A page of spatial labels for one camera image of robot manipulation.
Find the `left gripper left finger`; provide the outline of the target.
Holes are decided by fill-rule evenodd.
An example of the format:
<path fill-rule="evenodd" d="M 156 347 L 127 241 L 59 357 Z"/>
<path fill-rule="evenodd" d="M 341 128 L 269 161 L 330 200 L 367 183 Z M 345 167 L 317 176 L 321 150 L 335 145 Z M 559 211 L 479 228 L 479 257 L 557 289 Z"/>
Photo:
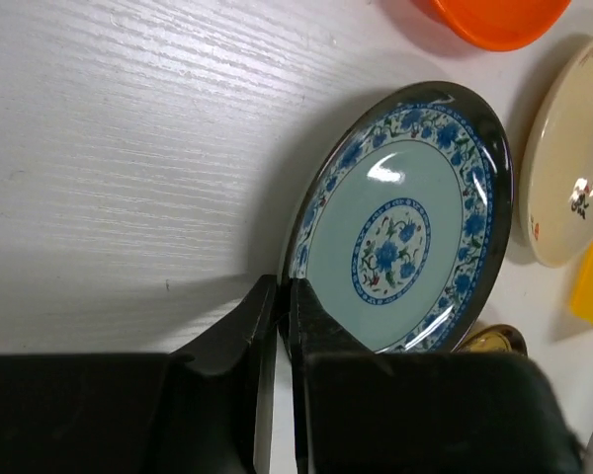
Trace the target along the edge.
<path fill-rule="evenodd" d="M 266 473 L 277 282 L 171 354 L 0 355 L 0 473 Z"/>

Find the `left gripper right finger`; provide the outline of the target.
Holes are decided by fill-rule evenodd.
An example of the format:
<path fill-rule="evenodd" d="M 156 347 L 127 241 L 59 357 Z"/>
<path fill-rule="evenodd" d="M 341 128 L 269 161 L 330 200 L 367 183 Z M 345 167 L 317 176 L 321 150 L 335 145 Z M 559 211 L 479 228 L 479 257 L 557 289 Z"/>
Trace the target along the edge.
<path fill-rule="evenodd" d="M 375 354 L 291 285 L 301 473 L 580 473 L 543 372 L 511 353 Z"/>

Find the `yellow patterned plate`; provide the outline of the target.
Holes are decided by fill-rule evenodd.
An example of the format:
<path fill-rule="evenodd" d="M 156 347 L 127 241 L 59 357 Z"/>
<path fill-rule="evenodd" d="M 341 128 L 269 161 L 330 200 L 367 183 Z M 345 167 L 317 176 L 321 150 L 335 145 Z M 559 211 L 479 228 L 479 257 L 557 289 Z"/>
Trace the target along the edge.
<path fill-rule="evenodd" d="M 527 344 L 522 333 L 514 326 L 506 324 L 488 326 L 468 336 L 458 346 L 457 352 L 504 352 L 528 355 Z"/>

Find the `blue floral plate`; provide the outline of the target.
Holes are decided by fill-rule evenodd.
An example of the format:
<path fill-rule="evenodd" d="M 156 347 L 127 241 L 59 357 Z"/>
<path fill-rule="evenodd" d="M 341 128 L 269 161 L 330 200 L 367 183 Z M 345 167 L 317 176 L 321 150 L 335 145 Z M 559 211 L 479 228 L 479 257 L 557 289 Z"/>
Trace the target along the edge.
<path fill-rule="evenodd" d="M 279 280 L 376 353 L 450 351 L 477 320 L 511 230 L 505 129 L 470 88 L 405 86 L 342 135 L 308 185 Z"/>

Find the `cream patterned plate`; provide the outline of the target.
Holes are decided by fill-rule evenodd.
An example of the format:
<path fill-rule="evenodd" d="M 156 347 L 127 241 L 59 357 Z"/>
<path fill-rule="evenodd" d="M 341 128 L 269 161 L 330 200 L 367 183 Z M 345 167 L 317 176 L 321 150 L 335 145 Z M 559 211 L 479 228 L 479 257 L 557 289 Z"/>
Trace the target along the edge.
<path fill-rule="evenodd" d="M 593 241 L 593 37 L 552 83 L 534 120 L 519 184 L 536 260 L 558 268 Z"/>

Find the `right orange plate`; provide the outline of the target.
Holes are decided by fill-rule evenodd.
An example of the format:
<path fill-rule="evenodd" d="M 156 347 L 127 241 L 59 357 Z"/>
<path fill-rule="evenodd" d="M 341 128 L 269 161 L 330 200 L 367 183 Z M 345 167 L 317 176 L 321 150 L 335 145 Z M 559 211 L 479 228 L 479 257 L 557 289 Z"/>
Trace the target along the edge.
<path fill-rule="evenodd" d="M 570 5 L 569 0 L 413 1 L 466 42 L 488 51 L 512 51 L 543 36 Z"/>

